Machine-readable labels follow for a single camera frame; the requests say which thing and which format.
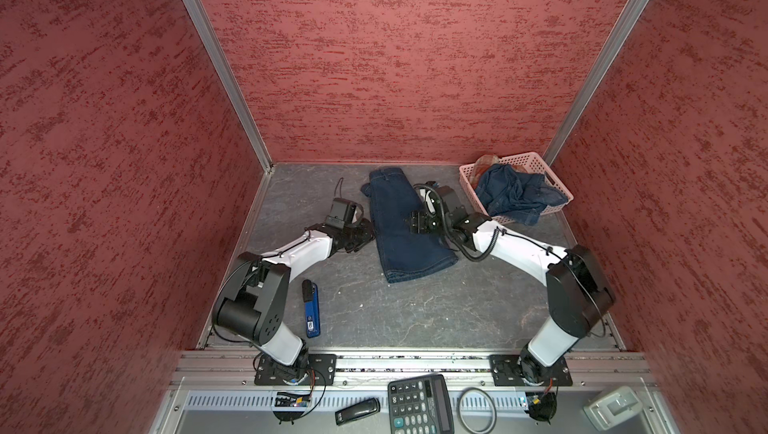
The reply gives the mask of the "dark denim button skirt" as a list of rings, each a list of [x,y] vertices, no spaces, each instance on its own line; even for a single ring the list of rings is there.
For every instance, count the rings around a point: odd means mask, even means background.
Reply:
[[[424,278],[458,262],[438,236],[410,230],[411,214],[422,207],[422,201],[401,168],[370,172],[361,192],[369,199],[379,259],[388,283]]]

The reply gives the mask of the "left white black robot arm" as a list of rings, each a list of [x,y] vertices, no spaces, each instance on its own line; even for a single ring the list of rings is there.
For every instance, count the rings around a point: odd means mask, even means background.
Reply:
[[[368,219],[341,228],[315,224],[283,247],[240,254],[212,308],[214,333],[257,348],[281,381],[303,381],[310,369],[306,341],[283,322],[290,283],[338,251],[357,252],[374,238]]]

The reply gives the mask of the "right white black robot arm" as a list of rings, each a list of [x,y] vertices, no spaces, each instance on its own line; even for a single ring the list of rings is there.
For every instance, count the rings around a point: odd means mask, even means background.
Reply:
[[[553,381],[565,367],[565,354],[603,323],[616,301],[597,257],[582,245],[547,244],[468,212],[448,186],[429,182],[414,190],[423,207],[411,214],[413,233],[436,234],[471,262],[500,259],[546,288],[548,317],[520,351],[512,375],[529,386]]]

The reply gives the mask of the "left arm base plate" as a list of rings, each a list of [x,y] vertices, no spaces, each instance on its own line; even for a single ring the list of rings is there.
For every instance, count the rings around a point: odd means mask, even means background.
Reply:
[[[334,383],[338,356],[336,354],[300,354],[290,366],[278,363],[262,354],[254,361],[256,386],[309,386],[314,380],[321,387]]]

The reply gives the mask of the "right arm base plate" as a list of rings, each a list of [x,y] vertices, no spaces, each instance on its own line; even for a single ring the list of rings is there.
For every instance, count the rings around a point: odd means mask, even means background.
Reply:
[[[573,380],[564,356],[552,366],[543,366],[532,355],[493,354],[489,356],[495,386],[571,387]]]

